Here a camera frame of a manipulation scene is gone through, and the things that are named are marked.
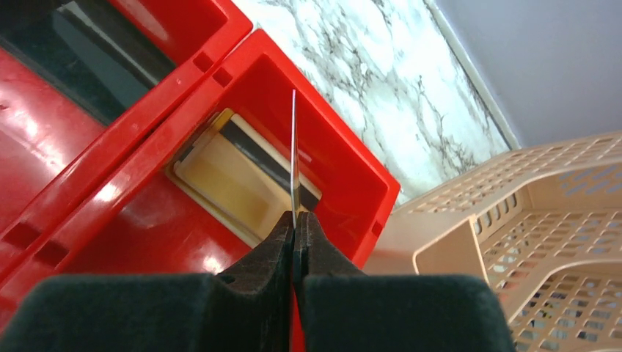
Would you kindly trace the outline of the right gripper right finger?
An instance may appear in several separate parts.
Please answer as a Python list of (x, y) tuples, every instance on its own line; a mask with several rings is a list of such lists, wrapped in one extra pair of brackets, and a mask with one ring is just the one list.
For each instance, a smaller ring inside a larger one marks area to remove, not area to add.
[(293, 285), (308, 351), (513, 351), (497, 297), (469, 275), (368, 276), (297, 216)]

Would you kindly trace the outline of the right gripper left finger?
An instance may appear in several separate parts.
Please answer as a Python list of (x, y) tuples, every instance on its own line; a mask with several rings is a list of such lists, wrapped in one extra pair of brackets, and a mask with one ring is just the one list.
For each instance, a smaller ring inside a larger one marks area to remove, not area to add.
[(3, 351), (288, 351), (295, 215), (220, 274), (52, 276), (1, 333)]

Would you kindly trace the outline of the gold credit card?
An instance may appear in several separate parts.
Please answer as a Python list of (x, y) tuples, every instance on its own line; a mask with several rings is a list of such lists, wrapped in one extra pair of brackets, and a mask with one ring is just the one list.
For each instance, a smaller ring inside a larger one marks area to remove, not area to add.
[(297, 120), (296, 120), (296, 90), (292, 90), (291, 96), (291, 138), (290, 138), (290, 198), (293, 227), (297, 226), (298, 212), (300, 208), (299, 200), (299, 166), (298, 166), (298, 142), (297, 142)]
[(231, 109), (213, 115), (167, 175), (250, 247), (291, 209), (290, 160)]

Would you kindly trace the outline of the black card in bin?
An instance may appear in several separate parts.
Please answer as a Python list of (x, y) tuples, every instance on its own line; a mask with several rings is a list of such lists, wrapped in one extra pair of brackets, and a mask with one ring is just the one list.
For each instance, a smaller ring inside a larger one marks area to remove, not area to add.
[(2, 1), (1, 47), (102, 125), (176, 68), (108, 1)]

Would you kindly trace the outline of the right red plastic bin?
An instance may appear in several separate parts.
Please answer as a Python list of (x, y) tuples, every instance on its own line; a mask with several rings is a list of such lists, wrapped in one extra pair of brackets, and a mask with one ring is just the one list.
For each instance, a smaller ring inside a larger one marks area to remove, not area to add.
[(1, 275), (1, 333), (23, 300), (65, 267), (186, 142), (231, 108), (287, 152), (296, 90), (301, 170), (319, 187), (318, 220), (355, 265), (369, 256), (398, 191), (397, 181), (356, 138), (262, 30), (168, 103), (150, 93), (124, 113), (48, 186), (50, 221), (20, 220), (2, 239), (22, 250)]

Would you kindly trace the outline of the red plastic bin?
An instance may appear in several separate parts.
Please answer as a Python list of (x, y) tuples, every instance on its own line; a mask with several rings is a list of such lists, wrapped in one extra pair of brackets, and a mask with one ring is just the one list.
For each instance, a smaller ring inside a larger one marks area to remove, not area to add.
[(301, 170), (319, 187), (318, 220), (355, 265), (369, 256), (398, 191), (397, 181), (356, 138), (262, 30), (168, 103), (150, 93), (124, 113), (48, 186), (50, 221), (20, 220), (2, 239), (22, 250), (1, 275), (1, 333), (23, 300), (65, 267), (186, 142), (231, 108), (287, 152), (296, 90)]
[[(232, 1), (108, 2), (175, 63), (144, 96), (155, 93), (163, 103), (176, 93), (189, 95), (253, 27)], [(102, 125), (1, 47), (1, 236), (20, 220), (50, 221), (48, 186), (111, 125)], [(245, 249), (169, 179), (168, 164), (62, 273), (216, 271)], [(21, 254), (1, 237), (1, 275)]]

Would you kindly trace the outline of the peach desk organizer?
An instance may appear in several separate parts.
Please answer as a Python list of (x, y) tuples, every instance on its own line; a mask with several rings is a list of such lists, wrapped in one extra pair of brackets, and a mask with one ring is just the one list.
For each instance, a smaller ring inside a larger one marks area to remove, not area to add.
[(498, 155), (396, 208), (368, 274), (470, 274), (518, 351), (621, 349), (621, 133)]

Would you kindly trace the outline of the middle red plastic bin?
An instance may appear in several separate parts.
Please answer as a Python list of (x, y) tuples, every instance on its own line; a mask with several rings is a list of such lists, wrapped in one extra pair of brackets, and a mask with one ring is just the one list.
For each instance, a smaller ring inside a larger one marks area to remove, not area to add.
[[(108, 2), (175, 63), (144, 96), (155, 93), (163, 103), (176, 93), (189, 95), (253, 27), (232, 1)], [(111, 125), (102, 125), (1, 47), (1, 236), (20, 220), (50, 221), (48, 186)], [(62, 273), (216, 271), (245, 249), (169, 179), (168, 164)], [(1, 237), (1, 275), (21, 254)]]

